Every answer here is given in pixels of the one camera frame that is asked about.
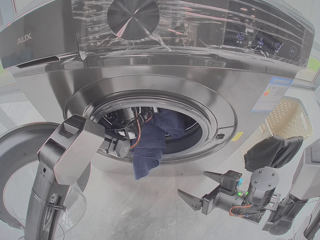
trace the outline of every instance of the qr code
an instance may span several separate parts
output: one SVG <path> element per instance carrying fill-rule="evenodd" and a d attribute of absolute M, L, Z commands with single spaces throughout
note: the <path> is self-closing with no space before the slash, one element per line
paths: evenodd
<path fill-rule="evenodd" d="M 283 96 L 285 94 L 286 90 L 287 90 L 286 87 L 278 87 L 278 89 L 275 91 L 273 96 L 276 96 L 276 97 Z"/>

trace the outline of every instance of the washing machine door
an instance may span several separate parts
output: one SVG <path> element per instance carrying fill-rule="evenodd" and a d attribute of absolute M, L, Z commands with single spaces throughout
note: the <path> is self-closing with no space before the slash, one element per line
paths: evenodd
<path fill-rule="evenodd" d="M 24 230 L 31 188 L 38 167 L 37 153 L 59 124 L 24 124 L 0 135 L 0 220 Z M 69 207 L 59 218 L 55 237 L 74 228 L 86 210 L 83 191 L 88 183 L 91 164 L 70 186 L 64 205 Z"/>

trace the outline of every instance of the green grass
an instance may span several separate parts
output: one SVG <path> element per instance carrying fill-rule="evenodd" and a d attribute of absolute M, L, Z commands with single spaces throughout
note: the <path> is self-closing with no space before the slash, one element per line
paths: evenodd
<path fill-rule="evenodd" d="M 320 61 L 318 61 L 316 58 L 310 57 L 308 62 L 308 70 L 317 72 L 319 68 L 320 68 Z"/>

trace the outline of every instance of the gray tile floor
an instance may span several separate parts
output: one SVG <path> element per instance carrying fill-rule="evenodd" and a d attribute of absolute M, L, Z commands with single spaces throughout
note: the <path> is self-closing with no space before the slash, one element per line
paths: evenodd
<path fill-rule="evenodd" d="M 303 149 L 320 138 L 320 105 L 310 90 L 291 87 L 286 95 L 302 100 L 312 122 L 313 136 L 304 142 Z M 44 119 L 21 91 L 0 95 L 1 133 L 36 121 Z M 287 194 L 298 160 L 299 156 L 277 170 L 281 179 L 277 191 Z M 244 173 L 243 177 L 248 182 L 250 173 L 244 170 L 239 150 L 217 171 L 223 173 L 229 169 Z M 205 176 L 147 177 L 135 181 L 130 175 L 103 173 L 92 168 L 84 192 L 88 202 L 86 213 L 79 224 L 66 233 L 65 240 L 278 239 L 261 231 L 267 214 L 259 225 L 232 218 L 218 209 L 204 216 L 190 209 L 176 194 L 177 188 L 180 188 L 201 197 L 214 187 L 216 184 Z M 293 231 L 298 229 L 314 205 L 315 202 L 304 207 L 295 220 L 294 229 L 281 236 L 282 239 L 292 238 Z M 17 240 L 23 235 L 22 231 L 12 229 L 3 222 L 0 222 L 0 232 L 1 240 Z"/>

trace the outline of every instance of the control panel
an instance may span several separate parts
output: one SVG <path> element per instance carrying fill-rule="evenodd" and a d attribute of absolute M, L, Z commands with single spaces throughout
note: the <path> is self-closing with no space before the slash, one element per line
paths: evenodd
<path fill-rule="evenodd" d="M 305 66 L 312 26 L 261 0 L 72 0 L 79 49 L 236 51 Z"/>

